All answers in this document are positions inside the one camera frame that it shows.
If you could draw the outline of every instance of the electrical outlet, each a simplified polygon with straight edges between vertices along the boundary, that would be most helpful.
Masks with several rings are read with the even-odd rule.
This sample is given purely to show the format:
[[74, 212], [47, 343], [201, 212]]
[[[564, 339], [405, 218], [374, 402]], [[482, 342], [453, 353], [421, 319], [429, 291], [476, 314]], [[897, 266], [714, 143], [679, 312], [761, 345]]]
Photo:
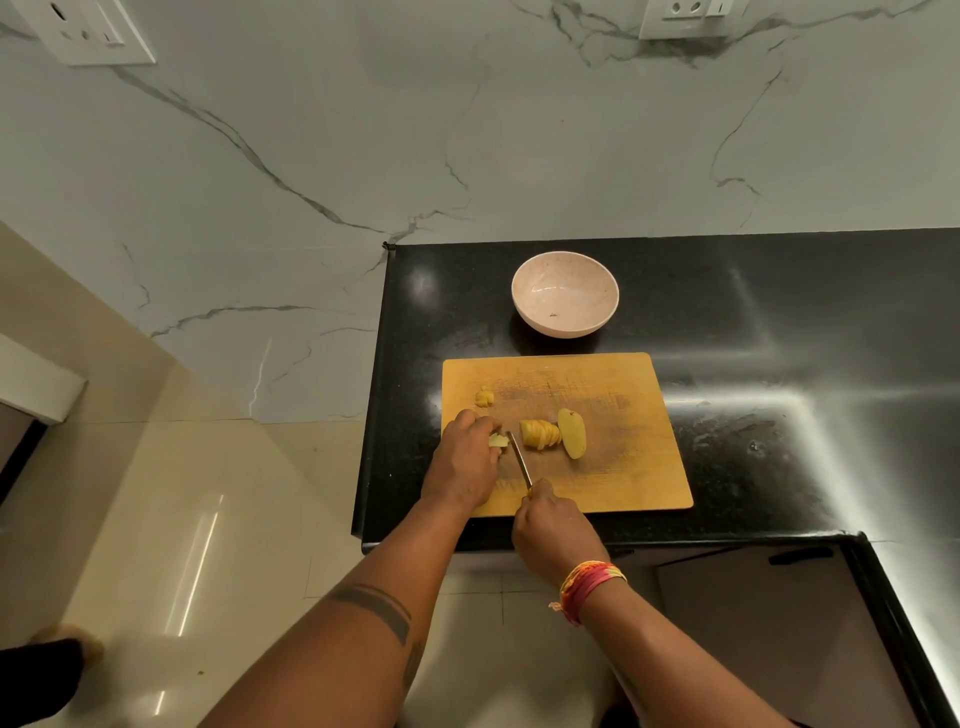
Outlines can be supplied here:
[[119, 0], [12, 0], [66, 65], [156, 63]]
[[732, 36], [748, 0], [649, 0], [641, 40]]
[[670, 0], [663, 11], [664, 20], [689, 20], [707, 14], [709, 0]]

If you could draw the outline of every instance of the bowl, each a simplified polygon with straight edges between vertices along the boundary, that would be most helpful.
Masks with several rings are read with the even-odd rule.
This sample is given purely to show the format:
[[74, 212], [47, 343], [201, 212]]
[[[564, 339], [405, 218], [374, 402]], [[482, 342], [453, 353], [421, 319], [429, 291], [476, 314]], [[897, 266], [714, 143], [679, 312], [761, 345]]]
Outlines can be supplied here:
[[613, 274], [591, 257], [553, 251], [516, 269], [514, 305], [531, 327], [558, 339], [575, 339], [606, 324], [620, 303]]

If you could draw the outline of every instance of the hand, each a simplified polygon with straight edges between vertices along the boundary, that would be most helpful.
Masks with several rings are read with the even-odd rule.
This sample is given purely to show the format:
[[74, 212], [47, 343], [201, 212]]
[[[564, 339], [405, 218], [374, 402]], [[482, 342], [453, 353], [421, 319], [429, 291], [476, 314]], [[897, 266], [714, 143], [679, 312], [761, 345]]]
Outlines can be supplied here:
[[560, 589], [585, 561], [610, 561], [587, 517], [570, 498], [553, 495], [548, 480], [534, 483], [514, 517], [514, 548], [527, 568]]
[[463, 506], [466, 515], [483, 505], [496, 483], [500, 448], [491, 448], [491, 434], [500, 422], [465, 409], [446, 426], [423, 479], [420, 497]]

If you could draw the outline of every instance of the cutting board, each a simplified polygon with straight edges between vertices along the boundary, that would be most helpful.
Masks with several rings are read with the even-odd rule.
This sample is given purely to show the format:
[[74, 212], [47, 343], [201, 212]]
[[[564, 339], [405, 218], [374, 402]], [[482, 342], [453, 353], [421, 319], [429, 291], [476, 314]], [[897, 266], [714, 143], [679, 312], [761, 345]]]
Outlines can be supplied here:
[[[495, 395], [480, 408], [481, 386]], [[505, 356], [444, 362], [442, 426], [462, 409], [490, 414], [520, 441], [520, 420], [557, 422], [567, 407], [587, 427], [587, 452], [571, 460], [563, 445], [537, 452], [521, 445], [530, 476], [585, 513], [689, 508], [693, 495], [650, 356], [592, 353]], [[512, 516], [526, 495], [516, 456], [504, 450], [493, 495], [474, 516]]]

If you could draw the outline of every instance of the potato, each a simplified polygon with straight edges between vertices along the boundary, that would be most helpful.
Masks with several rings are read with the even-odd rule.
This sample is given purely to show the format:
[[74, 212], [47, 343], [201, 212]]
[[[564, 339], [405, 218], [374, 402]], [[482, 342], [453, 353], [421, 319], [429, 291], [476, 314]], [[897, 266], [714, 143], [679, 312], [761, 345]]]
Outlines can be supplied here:
[[493, 392], [487, 389], [487, 387], [481, 386], [480, 391], [473, 396], [473, 403], [478, 407], [489, 407], [495, 399]]
[[520, 434], [528, 448], [552, 448], [563, 439], [560, 429], [546, 420], [520, 420]]
[[578, 412], [564, 407], [557, 413], [557, 426], [564, 436], [566, 454], [573, 460], [583, 457], [587, 451], [587, 428], [584, 425], [584, 418]]

